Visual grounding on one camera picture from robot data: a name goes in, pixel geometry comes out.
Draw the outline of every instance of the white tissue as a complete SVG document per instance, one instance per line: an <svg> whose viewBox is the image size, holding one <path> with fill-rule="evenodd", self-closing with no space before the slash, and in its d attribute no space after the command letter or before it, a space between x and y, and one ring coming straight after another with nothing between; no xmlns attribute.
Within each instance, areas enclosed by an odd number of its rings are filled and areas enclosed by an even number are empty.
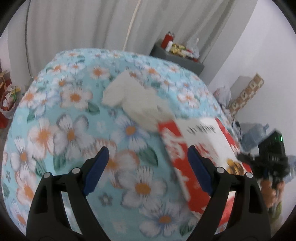
<svg viewBox="0 0 296 241"><path fill-rule="evenodd" d="M157 131L159 122L174 119L166 100L158 97L154 89L145 89L128 71L109 84L103 93L102 104L121 106L132 120L148 131Z"/></svg>

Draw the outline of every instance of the curtain fold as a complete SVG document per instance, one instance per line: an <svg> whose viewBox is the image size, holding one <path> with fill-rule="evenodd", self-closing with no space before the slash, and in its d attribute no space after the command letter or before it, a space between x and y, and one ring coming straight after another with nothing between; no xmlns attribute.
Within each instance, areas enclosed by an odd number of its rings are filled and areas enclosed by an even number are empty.
<svg viewBox="0 0 296 241"><path fill-rule="evenodd" d="M198 47L206 54L234 2L141 0L126 51L148 55L154 43L171 31L178 43L200 38ZM122 50L137 3L138 0L31 0L26 34L32 75L62 50Z"/></svg>

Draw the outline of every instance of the gray nightstand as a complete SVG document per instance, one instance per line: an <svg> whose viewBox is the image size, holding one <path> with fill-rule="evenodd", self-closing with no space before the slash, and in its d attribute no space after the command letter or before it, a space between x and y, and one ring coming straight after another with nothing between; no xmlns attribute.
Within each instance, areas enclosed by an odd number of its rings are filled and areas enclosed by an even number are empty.
<svg viewBox="0 0 296 241"><path fill-rule="evenodd" d="M163 48L160 47L160 44L154 45L154 47L150 53L150 56L174 62L174 63L180 65L181 67L192 71L193 73L197 74L198 76L200 75L203 68L205 67L202 63L197 63L192 60L182 58L180 56L166 52Z"/></svg>

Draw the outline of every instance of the silver screw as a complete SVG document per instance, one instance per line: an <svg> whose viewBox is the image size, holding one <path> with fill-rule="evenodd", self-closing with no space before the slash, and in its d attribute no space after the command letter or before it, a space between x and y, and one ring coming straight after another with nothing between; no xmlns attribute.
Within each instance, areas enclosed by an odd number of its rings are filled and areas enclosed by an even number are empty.
<svg viewBox="0 0 296 241"><path fill-rule="evenodd" d="M72 173L73 174L77 174L77 173L79 173L80 172L80 168L78 168L78 167L75 167L73 170L72 170Z"/></svg>
<svg viewBox="0 0 296 241"><path fill-rule="evenodd" d="M217 172L218 173L223 173L224 172L224 168L223 167L217 167Z"/></svg>
<svg viewBox="0 0 296 241"><path fill-rule="evenodd" d="M50 177L50 172L46 172L46 173L44 173L44 178L49 178Z"/></svg>
<svg viewBox="0 0 296 241"><path fill-rule="evenodd" d="M252 177L253 177L253 174L250 173L250 172L247 172L247 173L246 173L246 176L247 176L248 178L252 178Z"/></svg>

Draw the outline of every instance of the floral tablecloth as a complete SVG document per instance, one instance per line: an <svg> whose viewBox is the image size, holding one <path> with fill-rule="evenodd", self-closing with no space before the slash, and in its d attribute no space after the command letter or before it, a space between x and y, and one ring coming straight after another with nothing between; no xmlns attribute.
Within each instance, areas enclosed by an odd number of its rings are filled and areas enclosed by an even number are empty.
<svg viewBox="0 0 296 241"><path fill-rule="evenodd" d="M100 49L60 52L22 98L5 145L4 201L23 233L41 176L68 173L102 146L110 159L87 200L111 240L186 240L197 224L160 136L139 128L122 109L101 104L104 89L126 69L168 99L176 117L218 117L232 132L199 77L174 63ZM66 194L63 198L79 232Z"/></svg>

